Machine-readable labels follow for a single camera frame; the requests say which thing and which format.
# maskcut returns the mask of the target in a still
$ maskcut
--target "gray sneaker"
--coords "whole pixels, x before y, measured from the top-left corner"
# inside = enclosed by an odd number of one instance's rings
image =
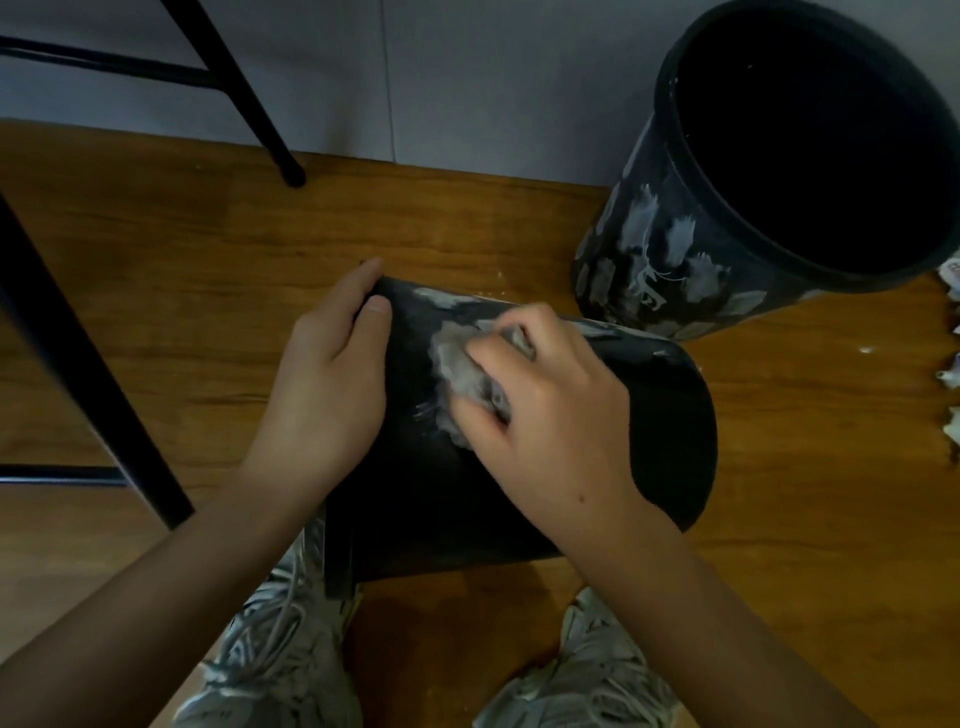
[[[680,702],[592,589],[564,614],[560,654],[511,681],[473,728],[674,725]]]
[[[341,659],[359,603],[324,597],[324,522],[312,520],[204,662],[204,689],[177,728],[359,728],[360,703]]]

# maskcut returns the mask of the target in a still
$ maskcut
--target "hand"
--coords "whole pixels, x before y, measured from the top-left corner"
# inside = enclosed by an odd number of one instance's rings
[[[510,424],[457,396],[451,414],[507,497],[569,556],[625,511],[648,505],[631,475],[630,396],[580,332],[545,303],[511,309],[494,328],[514,325],[526,331],[535,361],[500,336],[467,346],[503,387]]]
[[[296,489],[319,505],[367,454],[387,406],[392,314],[382,296],[360,307],[381,275],[380,258],[368,260],[297,321],[241,468],[248,479],[279,493]]]

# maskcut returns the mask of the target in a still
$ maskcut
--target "trash bin rim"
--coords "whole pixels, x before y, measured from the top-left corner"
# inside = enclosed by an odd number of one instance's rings
[[[700,167],[686,142],[677,107],[677,74],[690,43],[706,28],[740,12],[789,13],[821,32],[831,33],[843,47],[879,64],[889,75],[911,89],[932,115],[960,175],[960,130],[947,103],[927,77],[892,43],[840,12],[804,0],[732,0],[705,12],[691,24],[667,53],[654,90],[654,123],[670,162],[694,198],[717,223],[741,241],[754,257],[783,272],[810,282],[811,288],[838,293],[869,293],[886,290],[935,269],[960,248],[960,194],[954,201],[953,227],[945,239],[913,264],[881,274],[858,274],[830,268],[784,248],[755,228],[724,200]]]

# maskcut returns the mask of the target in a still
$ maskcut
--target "white wall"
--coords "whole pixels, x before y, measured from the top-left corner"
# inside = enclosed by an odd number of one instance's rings
[[[717,0],[204,0],[291,147],[610,183],[663,54]],[[960,112],[956,0],[828,0]],[[0,34],[198,63],[157,0],[0,0]],[[0,116],[253,143],[224,96],[0,59]]]

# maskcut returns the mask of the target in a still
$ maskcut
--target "forearm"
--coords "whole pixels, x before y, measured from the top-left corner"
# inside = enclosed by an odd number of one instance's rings
[[[624,509],[572,559],[701,726],[872,726],[659,510]]]
[[[289,500],[240,473],[0,666],[4,725],[149,725],[316,506]]]

